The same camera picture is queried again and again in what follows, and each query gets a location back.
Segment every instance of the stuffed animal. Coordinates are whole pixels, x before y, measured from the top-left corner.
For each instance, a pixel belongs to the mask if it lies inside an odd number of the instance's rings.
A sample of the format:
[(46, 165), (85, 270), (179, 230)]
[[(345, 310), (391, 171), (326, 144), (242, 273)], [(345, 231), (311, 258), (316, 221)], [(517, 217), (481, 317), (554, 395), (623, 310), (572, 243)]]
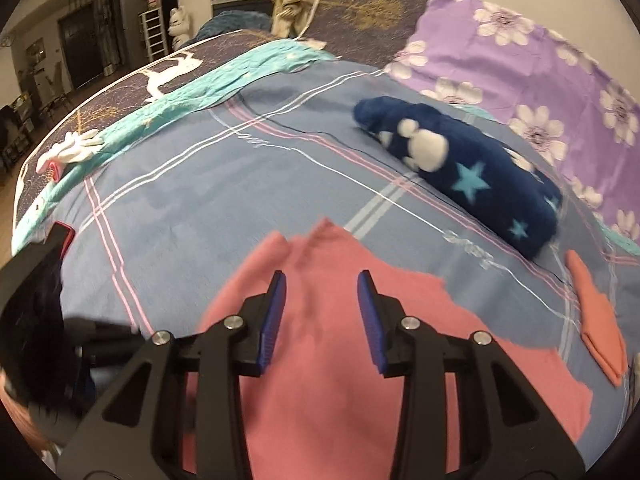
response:
[(176, 38), (183, 34), (189, 35), (191, 22), (183, 6), (171, 9), (169, 13), (169, 36)]
[(360, 101), (353, 115), (391, 155), (525, 258), (556, 234), (561, 191), (500, 140), (429, 105), (389, 96)]
[(180, 36), (176, 36), (173, 43), (174, 52), (180, 50), (180, 48), (189, 40), (190, 38), (188, 34), (181, 34)]

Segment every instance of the white polka dot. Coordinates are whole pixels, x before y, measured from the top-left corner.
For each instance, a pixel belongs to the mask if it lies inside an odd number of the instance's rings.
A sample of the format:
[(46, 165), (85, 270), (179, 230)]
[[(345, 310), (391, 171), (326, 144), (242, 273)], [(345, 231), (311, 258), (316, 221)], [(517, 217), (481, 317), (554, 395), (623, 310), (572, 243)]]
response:
[(402, 119), (398, 123), (398, 133), (403, 137), (412, 137), (415, 135), (415, 131), (418, 129), (418, 121), (413, 119)]
[(410, 156), (404, 157), (402, 161), (412, 170), (418, 171), (418, 165), (415, 163), (415, 160), (413, 160)]
[(449, 142), (440, 134), (420, 129), (409, 140), (409, 154), (421, 170), (439, 170), (449, 153)]
[(382, 144), (385, 148), (388, 148), (391, 144), (391, 139), (393, 139), (394, 134), (391, 132), (380, 132), (378, 134), (378, 138), (380, 139), (380, 144)]

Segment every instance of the blue blanket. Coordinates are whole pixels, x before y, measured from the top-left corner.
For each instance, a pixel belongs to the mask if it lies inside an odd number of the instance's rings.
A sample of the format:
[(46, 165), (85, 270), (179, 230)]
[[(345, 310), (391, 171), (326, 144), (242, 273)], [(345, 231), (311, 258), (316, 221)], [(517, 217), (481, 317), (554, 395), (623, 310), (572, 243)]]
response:
[(518, 152), (426, 104), (364, 99), (356, 122), (526, 258), (556, 234), (562, 195)]
[[(327, 216), (386, 263), (440, 277), (451, 299), (495, 335), (557, 349), (593, 392), (577, 442), (593, 464), (625, 421), (628, 378), (613, 387), (582, 342), (562, 261), (571, 249), (587, 263), (615, 306), (631, 361), (640, 351), (640, 260), (609, 245), (588, 207), (508, 126), (340, 60), (247, 83), (233, 98), (145, 136), (53, 207), (47, 221), (76, 230), (62, 267), (65, 317), (133, 318), (145, 335), (189, 335), (264, 237), (307, 234)], [(427, 103), (473, 124), (552, 174), (564, 197), (554, 242), (526, 260), (364, 135), (353, 108), (379, 95)]]
[(264, 12), (252, 10), (223, 10), (205, 23), (192, 40), (183, 43), (180, 48), (198, 43), (207, 38), (214, 38), (226, 32), (241, 28), (254, 30), (271, 30), (271, 18)]

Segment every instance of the refrigerator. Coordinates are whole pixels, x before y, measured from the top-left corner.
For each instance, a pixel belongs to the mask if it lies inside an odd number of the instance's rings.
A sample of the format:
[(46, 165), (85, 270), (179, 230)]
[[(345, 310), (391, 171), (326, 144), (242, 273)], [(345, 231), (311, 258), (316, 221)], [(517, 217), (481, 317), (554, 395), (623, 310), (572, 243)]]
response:
[(146, 12), (146, 0), (113, 0), (118, 49), (123, 64), (131, 70), (148, 63), (140, 14)]

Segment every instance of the white deer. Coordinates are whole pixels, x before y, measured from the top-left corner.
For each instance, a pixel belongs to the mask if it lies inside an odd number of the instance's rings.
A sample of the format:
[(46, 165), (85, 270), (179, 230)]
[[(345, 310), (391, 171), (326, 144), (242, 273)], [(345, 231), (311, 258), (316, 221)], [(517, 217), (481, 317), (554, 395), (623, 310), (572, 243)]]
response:
[(184, 57), (172, 57), (167, 61), (177, 61), (177, 65), (165, 68), (162, 72), (154, 72), (148, 68), (143, 68), (140, 73), (146, 75), (149, 78), (146, 84), (146, 91), (151, 94), (151, 97), (145, 99), (146, 102), (152, 103), (164, 96), (164, 93), (159, 89), (162, 85), (167, 84), (179, 75), (188, 74), (192, 70), (196, 70), (202, 64), (201, 59), (194, 59), (193, 53), (185, 52)]

